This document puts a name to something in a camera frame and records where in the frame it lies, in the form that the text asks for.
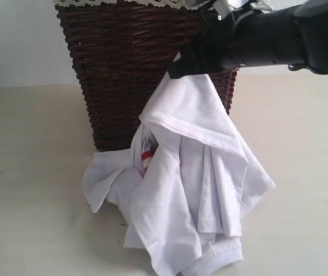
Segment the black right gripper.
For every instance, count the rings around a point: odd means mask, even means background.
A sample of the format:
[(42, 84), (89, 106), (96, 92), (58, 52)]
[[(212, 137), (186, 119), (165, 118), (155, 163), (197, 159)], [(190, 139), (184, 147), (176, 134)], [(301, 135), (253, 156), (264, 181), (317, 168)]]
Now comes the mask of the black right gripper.
[(238, 67), (255, 67), (254, 60), (245, 60), (236, 52), (242, 45), (243, 36), (239, 33), (242, 22), (255, 15), (255, 11), (236, 11), (207, 27), (180, 50), (168, 68), (169, 77), (180, 79)]

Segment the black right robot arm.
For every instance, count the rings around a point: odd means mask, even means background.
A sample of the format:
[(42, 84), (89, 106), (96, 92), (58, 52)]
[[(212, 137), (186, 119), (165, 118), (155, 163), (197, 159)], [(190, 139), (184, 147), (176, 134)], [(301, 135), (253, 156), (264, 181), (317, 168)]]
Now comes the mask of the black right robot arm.
[(180, 50), (172, 79), (242, 67), (286, 65), (328, 74), (328, 1), (306, 1), (281, 10), (268, 1), (188, 1), (218, 15)]

